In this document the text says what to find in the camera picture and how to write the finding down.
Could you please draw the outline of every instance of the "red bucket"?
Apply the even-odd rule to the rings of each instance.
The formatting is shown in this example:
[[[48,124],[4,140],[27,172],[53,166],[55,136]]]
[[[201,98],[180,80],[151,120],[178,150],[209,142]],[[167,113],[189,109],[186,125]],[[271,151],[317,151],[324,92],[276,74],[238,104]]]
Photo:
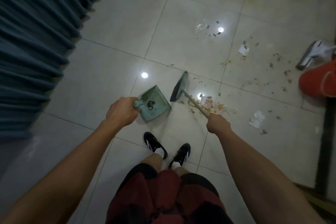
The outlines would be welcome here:
[[[301,91],[313,98],[336,97],[336,59],[309,70],[299,79]]]

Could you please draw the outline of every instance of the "green dustpan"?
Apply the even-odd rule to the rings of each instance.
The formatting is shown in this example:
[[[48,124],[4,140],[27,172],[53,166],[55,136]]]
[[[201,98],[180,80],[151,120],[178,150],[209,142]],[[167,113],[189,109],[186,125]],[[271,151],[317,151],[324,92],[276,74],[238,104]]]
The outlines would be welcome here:
[[[155,85],[138,96],[139,102],[134,103],[134,107],[140,107],[140,115],[144,121],[150,121],[161,115],[165,111],[171,110],[171,106]]]

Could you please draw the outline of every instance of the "black sneaker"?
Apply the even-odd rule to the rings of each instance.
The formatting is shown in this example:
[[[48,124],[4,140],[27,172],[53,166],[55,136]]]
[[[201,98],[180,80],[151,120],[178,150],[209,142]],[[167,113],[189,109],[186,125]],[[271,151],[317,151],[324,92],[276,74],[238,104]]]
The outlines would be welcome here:
[[[163,159],[166,159],[168,157],[168,153],[165,148],[163,148],[163,146],[159,143],[159,141],[156,139],[155,136],[153,136],[151,132],[145,132],[145,134],[143,135],[143,140],[145,141],[147,147],[153,152],[155,152],[157,148],[162,148],[165,152]]]
[[[183,163],[187,160],[187,158],[190,156],[191,147],[190,144],[185,143],[181,146],[181,148],[178,150],[177,154],[173,158],[173,160],[169,164],[169,168],[171,168],[171,165],[173,162],[179,162],[182,166]]]

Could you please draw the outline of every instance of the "blue curtain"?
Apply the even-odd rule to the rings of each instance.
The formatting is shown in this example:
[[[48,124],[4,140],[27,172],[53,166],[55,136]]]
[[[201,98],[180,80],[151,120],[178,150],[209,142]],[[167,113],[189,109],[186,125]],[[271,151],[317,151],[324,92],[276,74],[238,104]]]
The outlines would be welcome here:
[[[0,139],[27,138],[92,0],[0,0]]]

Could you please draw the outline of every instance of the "hand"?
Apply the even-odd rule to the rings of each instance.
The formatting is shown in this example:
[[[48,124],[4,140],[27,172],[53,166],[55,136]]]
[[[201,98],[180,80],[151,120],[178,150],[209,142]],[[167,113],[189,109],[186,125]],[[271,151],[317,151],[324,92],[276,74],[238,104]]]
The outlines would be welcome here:
[[[207,129],[210,133],[231,131],[231,124],[220,114],[211,113],[208,118]]]
[[[111,104],[106,113],[106,120],[118,122],[121,127],[131,124],[139,114],[139,107],[133,107],[135,100],[139,99],[136,97],[119,98],[119,100]]]

